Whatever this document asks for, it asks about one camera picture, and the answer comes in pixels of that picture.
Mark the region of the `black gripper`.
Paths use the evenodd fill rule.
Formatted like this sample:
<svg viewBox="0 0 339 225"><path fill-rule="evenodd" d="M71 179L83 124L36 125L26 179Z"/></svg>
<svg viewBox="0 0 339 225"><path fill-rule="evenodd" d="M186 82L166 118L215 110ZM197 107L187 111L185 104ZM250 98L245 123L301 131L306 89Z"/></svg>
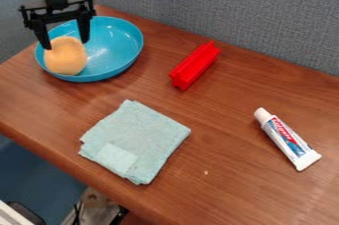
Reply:
<svg viewBox="0 0 339 225"><path fill-rule="evenodd" d="M31 6L22 5L19 11L24 27L34 30L46 50L52 48L47 30L52 23L78 20L82 41L88 41L90 19L95 16L94 0L43 0Z"/></svg>

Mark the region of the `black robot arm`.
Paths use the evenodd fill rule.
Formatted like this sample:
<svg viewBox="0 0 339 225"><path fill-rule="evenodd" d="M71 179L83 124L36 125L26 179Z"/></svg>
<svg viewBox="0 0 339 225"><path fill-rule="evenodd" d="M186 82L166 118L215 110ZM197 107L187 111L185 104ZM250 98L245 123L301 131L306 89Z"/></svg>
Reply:
<svg viewBox="0 0 339 225"><path fill-rule="evenodd" d="M27 7L22 5L19 12L23 16L24 27L34 31L42 47L52 49L47 26L76 20L82 42L90 40L90 21L96 15L94 0L44 0L46 5Z"/></svg>

